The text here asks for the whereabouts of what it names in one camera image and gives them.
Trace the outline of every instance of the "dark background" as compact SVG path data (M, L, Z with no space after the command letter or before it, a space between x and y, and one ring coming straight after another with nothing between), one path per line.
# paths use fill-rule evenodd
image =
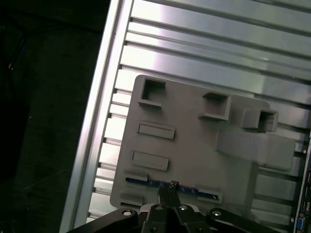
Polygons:
M109 2L0 1L0 216L27 206L22 232L59 230Z

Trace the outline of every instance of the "metal plate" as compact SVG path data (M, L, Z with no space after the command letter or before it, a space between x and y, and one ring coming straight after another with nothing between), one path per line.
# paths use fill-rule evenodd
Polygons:
M307 13L293 11L290 9L269 6L249 0L169 0L171 2L183 3L185 5L195 6L201 9L208 10L210 14L225 13L227 17L241 17L248 20L256 20L262 25L275 24L280 27L289 27L302 31L311 32L311 25L305 24L305 21L310 21L311 16ZM287 0L297 4L297 0Z
M114 1L119 13L106 28L116 34L103 39L109 46L98 58L93 81L102 92L92 95L86 116L96 123L95 130L89 137L82 131L86 144L79 144L84 153L79 159L87 165L75 226L88 213L90 221L113 210L109 189L131 92L136 76L146 74L256 97L279 111L275 134L296 141L297 157L287 172L259 169L252 211L270 226L279 226L278 231L288 228L297 181L309 157L303 152L308 143L304 133L310 129L311 27L306 9L311 5L308 0L237 1ZM75 174L84 174L78 167Z
M250 25L162 4L136 0L132 17L249 43L254 47L309 56L311 41L300 35Z

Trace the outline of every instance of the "blue port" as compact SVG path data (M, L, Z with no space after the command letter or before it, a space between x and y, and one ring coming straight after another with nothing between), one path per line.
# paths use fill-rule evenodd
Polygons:
M304 222L303 218L299 218L299 219L298 219L298 221L297 221L297 228L298 228L299 230L302 230L302 228L303 228L303 222Z

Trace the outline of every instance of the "blue circuit board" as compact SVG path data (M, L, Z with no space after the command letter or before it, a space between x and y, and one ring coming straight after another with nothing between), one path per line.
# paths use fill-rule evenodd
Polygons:
M159 187L164 187L164 186L170 185L170 183L168 183L168 182L157 181L157 180L152 180L152 179L148 179L147 181L140 181L140 180L136 180L136 179L126 178L125 180L127 182L130 182L130 183L141 184L141 185L153 187L153 188L159 188ZM213 194L209 194L209 193L201 193L196 188L189 187L189 186L179 185L178 192L184 193L184 194L195 195L195 196L199 196L199 197L204 197L204 198L209 198L212 200L219 200L217 195L213 195Z

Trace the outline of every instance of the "square hole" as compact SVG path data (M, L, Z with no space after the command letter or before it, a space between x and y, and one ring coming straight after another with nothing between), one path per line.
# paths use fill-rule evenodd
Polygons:
M202 117L228 120L231 105L229 94L208 92L203 98L205 99L205 103L204 115Z
M166 98L165 82L145 79L142 87L141 97L138 101L140 105L161 108L162 102Z
M159 100L165 93L165 82L146 79L141 94L142 100Z
M259 116L258 130L263 132L272 132L274 130L274 121L275 113L261 111Z

